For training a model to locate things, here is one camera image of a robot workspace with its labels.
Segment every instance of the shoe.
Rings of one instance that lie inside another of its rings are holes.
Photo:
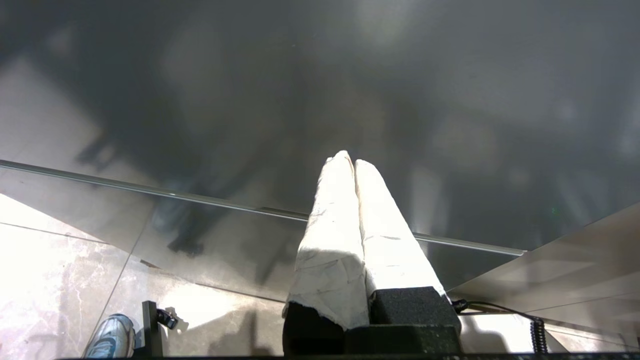
[[[112,359],[131,357],[136,331],[131,320],[122,314],[113,314],[104,320],[95,331],[84,350],[83,357],[90,359]]]

